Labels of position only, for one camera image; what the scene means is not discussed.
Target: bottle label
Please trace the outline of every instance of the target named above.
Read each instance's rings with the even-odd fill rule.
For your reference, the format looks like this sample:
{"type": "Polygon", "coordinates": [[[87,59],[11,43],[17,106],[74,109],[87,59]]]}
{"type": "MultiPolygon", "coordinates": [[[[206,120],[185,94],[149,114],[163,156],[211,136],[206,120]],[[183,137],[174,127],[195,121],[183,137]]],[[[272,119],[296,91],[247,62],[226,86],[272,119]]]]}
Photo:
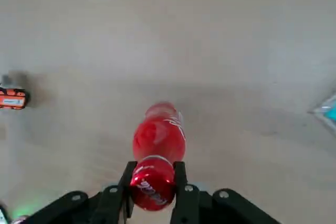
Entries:
{"type": "Polygon", "coordinates": [[[145,180],[142,179],[139,185],[136,185],[144,194],[148,195],[154,202],[161,206],[167,203],[166,199],[163,199],[160,194],[158,194],[155,189],[145,180]]]}
{"type": "Polygon", "coordinates": [[[182,118],[182,114],[179,113],[179,118],[175,117],[175,116],[171,116],[169,119],[165,119],[163,120],[164,122],[169,122],[171,125],[174,125],[176,127],[178,127],[184,141],[185,141],[185,136],[184,136],[184,132],[183,132],[183,128],[182,128],[182,122],[181,119],[182,118]]]}

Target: floor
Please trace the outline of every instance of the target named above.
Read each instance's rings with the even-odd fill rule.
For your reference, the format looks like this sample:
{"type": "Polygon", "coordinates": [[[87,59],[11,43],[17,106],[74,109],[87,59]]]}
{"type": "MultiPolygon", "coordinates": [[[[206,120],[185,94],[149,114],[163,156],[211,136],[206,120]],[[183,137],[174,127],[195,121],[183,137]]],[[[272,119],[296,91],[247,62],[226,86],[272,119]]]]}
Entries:
{"type": "MultiPolygon", "coordinates": [[[[336,87],[334,0],[0,0],[0,72],[32,107],[0,115],[0,199],[30,214],[94,194],[132,159],[145,110],[182,111],[189,181],[282,223],[334,223],[336,139],[308,111],[336,87]]],[[[130,223],[168,223],[136,209],[130,223]]]]}

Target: coca-cola bottle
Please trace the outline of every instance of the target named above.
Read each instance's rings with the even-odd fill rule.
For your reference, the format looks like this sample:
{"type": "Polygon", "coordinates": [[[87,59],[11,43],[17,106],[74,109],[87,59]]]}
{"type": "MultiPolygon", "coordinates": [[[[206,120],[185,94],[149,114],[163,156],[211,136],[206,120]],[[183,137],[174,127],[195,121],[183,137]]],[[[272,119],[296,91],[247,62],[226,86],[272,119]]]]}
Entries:
{"type": "Polygon", "coordinates": [[[182,116],[169,102],[151,106],[138,126],[133,153],[138,165],[131,180],[131,193],[139,207],[158,211],[175,196],[173,163],[185,152],[182,116]]]}

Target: orange toy car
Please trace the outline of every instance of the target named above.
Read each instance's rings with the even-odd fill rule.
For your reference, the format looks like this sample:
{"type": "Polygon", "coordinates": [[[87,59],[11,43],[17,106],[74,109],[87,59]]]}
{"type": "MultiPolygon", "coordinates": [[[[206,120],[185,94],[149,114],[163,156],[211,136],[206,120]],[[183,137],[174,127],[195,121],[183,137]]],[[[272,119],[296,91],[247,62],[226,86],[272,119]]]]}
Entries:
{"type": "Polygon", "coordinates": [[[0,109],[24,109],[29,102],[29,93],[25,89],[14,88],[11,78],[8,76],[3,76],[2,81],[0,85],[0,109]]]}

